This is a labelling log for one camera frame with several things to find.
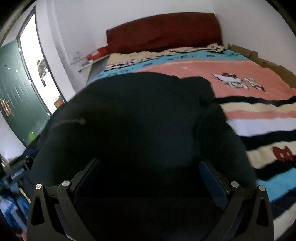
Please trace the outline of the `large black garment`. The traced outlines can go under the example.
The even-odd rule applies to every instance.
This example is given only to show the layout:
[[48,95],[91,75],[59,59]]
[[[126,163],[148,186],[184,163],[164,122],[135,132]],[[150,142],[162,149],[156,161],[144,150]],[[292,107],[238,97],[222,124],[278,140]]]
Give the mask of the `large black garment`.
[[200,240],[221,214],[201,161],[228,183],[256,186],[243,142],[201,77],[139,72],[97,80],[56,110],[34,148],[27,196],[96,160],[74,196],[97,240]]

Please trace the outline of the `green plastic chair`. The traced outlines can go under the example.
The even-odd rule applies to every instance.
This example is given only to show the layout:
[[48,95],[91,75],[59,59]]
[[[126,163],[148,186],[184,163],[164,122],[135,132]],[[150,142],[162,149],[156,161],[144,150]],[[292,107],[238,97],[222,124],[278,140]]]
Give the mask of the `green plastic chair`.
[[34,134],[34,132],[29,132],[28,138],[29,138],[30,141],[33,141],[33,140],[36,139],[36,135]]

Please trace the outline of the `striped cartoon bed blanket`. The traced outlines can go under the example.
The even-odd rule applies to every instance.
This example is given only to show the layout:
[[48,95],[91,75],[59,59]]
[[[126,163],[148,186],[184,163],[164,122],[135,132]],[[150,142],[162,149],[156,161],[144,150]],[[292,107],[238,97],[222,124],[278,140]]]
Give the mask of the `striped cartoon bed blanket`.
[[295,240],[295,89],[274,71],[217,44],[113,53],[89,82],[133,72],[210,81],[227,122],[247,149],[259,184],[267,189],[274,238]]

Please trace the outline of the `dark green door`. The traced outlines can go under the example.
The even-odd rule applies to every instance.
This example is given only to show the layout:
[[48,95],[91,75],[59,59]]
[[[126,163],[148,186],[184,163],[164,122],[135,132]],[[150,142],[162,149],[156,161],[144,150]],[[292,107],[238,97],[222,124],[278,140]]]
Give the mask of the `dark green door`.
[[31,142],[29,132],[37,137],[50,118],[28,77],[17,40],[1,47],[1,113],[25,146]]

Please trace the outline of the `grey bedside shelf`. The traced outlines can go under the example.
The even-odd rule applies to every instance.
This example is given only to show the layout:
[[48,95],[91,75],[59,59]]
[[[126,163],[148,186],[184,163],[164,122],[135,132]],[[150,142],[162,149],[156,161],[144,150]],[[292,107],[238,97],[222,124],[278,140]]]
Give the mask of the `grey bedside shelf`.
[[84,65],[80,70],[78,70],[79,75],[83,78],[86,85],[105,69],[109,60],[109,56],[110,55],[107,54],[95,61],[89,61],[88,64]]

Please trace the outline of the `brown cardboard beside bed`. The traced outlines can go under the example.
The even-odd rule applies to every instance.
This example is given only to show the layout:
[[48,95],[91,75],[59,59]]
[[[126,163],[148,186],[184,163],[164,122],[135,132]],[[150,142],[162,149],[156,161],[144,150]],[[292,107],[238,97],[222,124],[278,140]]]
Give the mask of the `brown cardboard beside bed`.
[[277,75],[281,77],[281,79],[287,83],[291,88],[296,88],[296,76],[291,71],[287,70],[281,65],[277,65],[275,63],[272,63],[268,60],[259,58],[258,53],[253,50],[248,50],[246,48],[237,46],[237,45],[231,45],[228,44],[227,48],[231,51],[237,52],[245,57],[247,57],[249,60],[257,63],[262,68],[269,68],[273,72],[275,72]]

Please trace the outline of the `red box on shelf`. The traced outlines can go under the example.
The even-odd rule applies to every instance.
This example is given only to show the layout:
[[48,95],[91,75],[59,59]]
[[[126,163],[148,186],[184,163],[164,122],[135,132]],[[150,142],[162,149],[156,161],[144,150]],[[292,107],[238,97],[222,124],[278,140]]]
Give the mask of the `red box on shelf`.
[[97,60],[97,59],[100,59],[102,57],[104,57],[105,55],[108,55],[109,54],[109,51],[108,51],[108,46],[104,46],[102,48],[99,48],[95,51],[93,51],[92,53],[88,54],[87,55],[87,59],[90,61],[90,60]]

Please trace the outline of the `dark red headboard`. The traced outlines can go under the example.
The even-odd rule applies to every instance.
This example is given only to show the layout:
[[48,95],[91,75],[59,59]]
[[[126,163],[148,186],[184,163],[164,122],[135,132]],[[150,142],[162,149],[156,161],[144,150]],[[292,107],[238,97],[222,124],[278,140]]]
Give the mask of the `dark red headboard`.
[[106,31],[110,53],[161,52],[180,47],[222,45],[214,13],[171,13],[130,21]]

